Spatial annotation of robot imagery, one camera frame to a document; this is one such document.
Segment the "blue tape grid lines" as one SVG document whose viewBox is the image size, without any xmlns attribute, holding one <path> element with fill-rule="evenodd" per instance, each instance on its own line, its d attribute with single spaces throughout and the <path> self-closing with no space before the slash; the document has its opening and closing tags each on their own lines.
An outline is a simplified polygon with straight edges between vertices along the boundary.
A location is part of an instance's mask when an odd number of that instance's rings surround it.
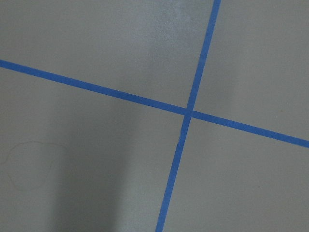
<svg viewBox="0 0 309 232">
<path fill-rule="evenodd" d="M 84 82 L 84 81 L 80 81 L 80 80 L 77 80 L 77 79 L 65 77 L 65 76 L 62 76 L 62 75 L 55 74 L 55 73 L 46 72 L 46 71 L 43 71 L 43 70 L 31 68 L 31 67 L 24 66 L 24 65 L 21 65 L 21 64 L 17 64 L 17 63 L 5 61 L 5 60 L 0 61 L 0 66 L 2 68 L 8 69 L 8 70 L 12 70 L 12 71 L 15 71 L 15 72 L 20 72 L 20 73 L 36 76 L 36 77 L 47 79 L 47 80 L 50 80 L 50 81 L 54 81 L 54 82 L 62 83 L 62 84 L 65 84 L 65 85 L 89 90 L 89 91 L 92 91 L 92 92 L 96 92 L 96 93 L 99 93 L 99 94 L 115 97 L 115 98 L 118 98 L 118 99 L 123 99 L 123 100 L 129 101 L 129 102 L 135 102 L 137 104 L 150 106 L 150 107 L 153 107 L 153 108 L 161 109 L 161 110 L 164 110 L 164 111 L 168 111 L 168 112 L 172 112 L 172 113 L 184 116 L 183 122 L 182 122 L 182 127 L 181 127 L 181 130 L 180 130 L 180 136 L 179 136 L 179 139 L 178 139 L 178 143 L 177 143 L 177 146 L 176 146 L 175 154 L 173 156 L 173 161 L 172 161 L 170 172 L 169 172 L 169 178 L 168 178 L 167 185 L 166 185 L 166 188 L 165 188 L 163 201 L 162 201 L 161 206 L 160 206 L 160 212 L 159 212 L 157 223 L 156 223 L 155 230 L 157 232 L 163 231 L 164 226 L 165 226 L 165 221 L 166 221 L 166 217 L 167 217 L 167 214 L 168 214 L 169 204 L 170 204 L 170 200 L 171 200 L 171 197 L 172 197 L 172 193 L 173 193 L 173 189 L 174 189 L 174 185 L 175 185 L 175 181 L 176 181 L 176 177 L 177 177 L 177 173 L 178 173 L 178 169 L 179 169 L 179 165 L 180 165 L 180 161 L 181 161 L 181 157 L 182 157 L 182 153 L 183 153 L 183 148 L 184 148 L 184 144 L 185 144 L 185 141 L 186 141 L 186 137 L 187 137 L 187 133 L 188 133 L 188 130 L 189 130 L 189 125 L 190 125 L 191 119 L 193 119 L 193 118 L 199 119 L 199 120 L 206 121 L 206 122 L 209 122 L 209 123 L 214 123 L 214 124 L 217 124 L 217 125 L 222 125 L 222 126 L 225 126 L 225 127 L 237 129 L 237 130 L 240 130 L 240 131 L 245 131 L 245 132 L 248 132 L 248 133 L 252 133 L 252 134 L 260 135 L 260 136 L 263 136 L 263 137 L 275 139 L 275 140 L 282 141 L 282 142 L 285 142 L 285 143 L 298 145 L 298 146 L 301 146 L 301 147 L 308 147 L 309 146 L 309 142 L 307 140 L 304 140 L 304 139 L 301 139 L 301 138 L 297 138 L 297 137 L 293 137 L 293 136 L 290 136 L 290 135 L 274 132 L 274 131 L 271 131 L 271 130 L 266 130 L 266 129 L 263 129 L 263 128 L 251 126 L 251 125 L 248 125 L 248 124 L 236 122 L 236 121 L 233 121 L 233 120 L 209 115 L 209 114 L 202 113 L 202 112 L 194 110 L 198 90 L 199 90 L 201 79 L 202 79 L 202 74 L 203 74 L 205 63 L 206 63 L 207 56 L 208 56 L 208 53 L 209 53 L 209 48 L 211 46 L 211 40 L 212 40 L 213 32 L 214 32 L 214 29 L 215 29 L 215 24 L 216 24 L 216 20 L 217 20 L 217 17 L 218 17 L 220 5 L 221 5 L 221 1 L 219 1 L 219 0 L 215 0 L 213 2 L 212 8 L 211 8 L 211 14 L 210 14 L 208 25 L 207 25 L 206 34 L 205 34 L 204 41 L 203 41 L 203 46 L 201 48 L 201 52 L 200 52 L 200 56 L 199 56 L 199 60 L 198 60 L 198 65 L 197 65 L 194 81 L 193 81 L 193 84 L 192 84 L 192 87 L 191 87 L 188 103 L 187 103 L 187 106 L 185 108 L 179 107 L 179 106 L 176 106 L 176 105 L 172 105 L 172 104 L 169 104 L 169 103 L 160 102 L 160 101 L 156 101 L 156 100 L 153 100 L 153 99 L 141 97 L 141 96 L 138 96 L 138 95 L 122 92 L 122 91 L 119 91 L 119 90 L 116 90 L 116 89 L 111 89 L 111 88 L 108 88 L 108 87 L 95 85 L 95 84 L 92 84 L 92 83 L 89 83 L 89 82 Z"/>
</svg>

